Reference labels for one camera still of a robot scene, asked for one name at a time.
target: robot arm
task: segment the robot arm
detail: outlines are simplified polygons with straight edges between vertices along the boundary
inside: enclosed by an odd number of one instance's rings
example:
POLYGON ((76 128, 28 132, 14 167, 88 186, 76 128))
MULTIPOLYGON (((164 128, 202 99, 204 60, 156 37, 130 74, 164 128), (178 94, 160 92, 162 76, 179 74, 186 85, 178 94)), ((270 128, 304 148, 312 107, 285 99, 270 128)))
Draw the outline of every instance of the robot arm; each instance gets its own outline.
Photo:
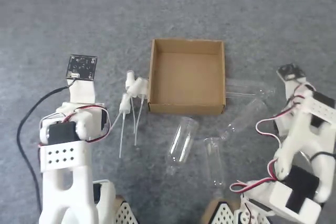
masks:
POLYGON ((96 57, 70 57, 71 69, 67 76, 77 78, 69 89, 70 102, 64 102, 56 113, 41 121, 43 210, 40 224, 114 223, 111 209, 116 192, 113 183, 108 180, 92 182, 89 142, 107 136, 110 127, 104 105, 95 103, 92 64, 95 66, 96 62, 96 57), (64 186, 67 170, 72 175, 70 188, 64 186))
MULTIPOLYGON (((292 109, 276 119, 279 135, 285 137, 275 153, 276 181, 262 183, 244 192, 238 212, 248 214, 248 210, 256 212, 255 217, 278 215, 297 223, 315 224, 321 206, 332 191, 335 101, 317 92, 306 81, 303 71, 293 64, 282 66, 278 74, 286 86, 284 110, 292 109), (313 174, 292 165, 298 152, 309 156, 313 174)), ((267 223, 256 219, 248 218, 249 222, 243 222, 240 218, 237 223, 267 223)))

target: transparent bottle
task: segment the transparent bottle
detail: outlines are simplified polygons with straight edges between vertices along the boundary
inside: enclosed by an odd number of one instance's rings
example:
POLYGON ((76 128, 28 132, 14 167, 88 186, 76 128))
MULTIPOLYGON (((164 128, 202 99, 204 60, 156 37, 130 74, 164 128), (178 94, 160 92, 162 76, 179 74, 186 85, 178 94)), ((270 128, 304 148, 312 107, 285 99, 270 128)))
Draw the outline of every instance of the transparent bottle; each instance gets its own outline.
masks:
POLYGON ((181 118, 180 124, 166 155, 166 173, 173 175, 176 170, 186 162, 197 129, 198 122, 187 117, 181 118))
POLYGON ((214 189, 214 196, 222 198, 223 190, 226 187, 226 171, 220 157, 220 138, 206 138, 204 144, 210 186, 214 189))
POLYGON ((257 123, 267 114, 267 106, 261 99, 254 99, 242 108, 241 112, 225 128, 219 129, 222 140, 229 140, 233 134, 239 133, 248 126, 257 123))

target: cardboard box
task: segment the cardboard box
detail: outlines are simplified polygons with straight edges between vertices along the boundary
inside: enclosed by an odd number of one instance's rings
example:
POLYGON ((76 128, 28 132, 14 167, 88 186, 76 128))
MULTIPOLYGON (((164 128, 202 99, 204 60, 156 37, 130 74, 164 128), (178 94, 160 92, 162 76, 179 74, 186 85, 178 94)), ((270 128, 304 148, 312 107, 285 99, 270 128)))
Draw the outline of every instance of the cardboard box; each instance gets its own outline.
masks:
POLYGON ((154 39, 149 110, 221 114, 225 106, 224 59, 220 40, 154 39))

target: circuit board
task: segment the circuit board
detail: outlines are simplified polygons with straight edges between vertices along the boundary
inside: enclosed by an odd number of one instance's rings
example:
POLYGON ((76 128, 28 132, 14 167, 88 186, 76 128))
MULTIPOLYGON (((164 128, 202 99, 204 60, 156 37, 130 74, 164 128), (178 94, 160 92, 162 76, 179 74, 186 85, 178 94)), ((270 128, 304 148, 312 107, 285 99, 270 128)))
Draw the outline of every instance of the circuit board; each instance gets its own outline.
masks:
POLYGON ((67 70, 67 79, 93 81, 96 72, 97 56, 71 55, 67 70))

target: black cable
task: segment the black cable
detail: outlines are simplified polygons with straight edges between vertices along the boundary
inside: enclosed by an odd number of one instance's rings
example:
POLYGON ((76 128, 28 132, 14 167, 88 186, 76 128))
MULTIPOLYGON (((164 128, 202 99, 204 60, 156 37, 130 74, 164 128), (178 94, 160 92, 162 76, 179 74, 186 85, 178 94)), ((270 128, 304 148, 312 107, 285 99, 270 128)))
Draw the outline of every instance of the black cable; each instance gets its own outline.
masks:
POLYGON ((336 153, 330 153, 330 152, 317 152, 315 153, 311 158, 310 158, 310 162, 312 162, 317 156, 319 155, 326 155, 326 156, 330 156, 336 159, 336 153))
POLYGON ((21 133, 21 130, 22 130, 22 127, 23 125, 25 124, 25 122, 27 121, 27 119, 29 118, 29 116, 32 114, 32 112, 37 108, 37 106, 39 106, 44 100, 46 100, 49 96, 53 95, 53 94, 56 94, 56 93, 59 93, 61 92, 62 90, 64 89, 68 89, 76 80, 74 79, 74 81, 67 85, 67 86, 64 86, 62 88, 58 88, 58 89, 55 89, 55 90, 52 90, 52 92, 50 93, 47 93, 45 96, 43 96, 40 100, 38 100, 38 102, 27 112, 27 114, 25 115, 25 117, 21 120, 20 124, 19 124, 19 127, 17 128, 17 133, 16 133, 16 144, 17 144, 17 147, 19 148, 19 151, 21 153, 21 156, 22 158, 25 160, 26 162, 26 165, 28 166, 28 169, 30 171, 30 174, 32 175, 33 177, 33 180, 34 180, 34 185, 35 185, 35 192, 36 192, 36 201, 37 201, 37 207, 38 207, 38 211, 39 213, 41 214, 42 212, 42 203, 41 203, 41 197, 40 197, 40 188, 39 188, 39 185, 38 185, 38 181, 37 181, 37 178, 36 178, 36 174, 34 172, 34 169, 25 153, 25 151, 23 150, 22 148, 22 145, 21 145, 21 140, 20 140, 20 133, 21 133))

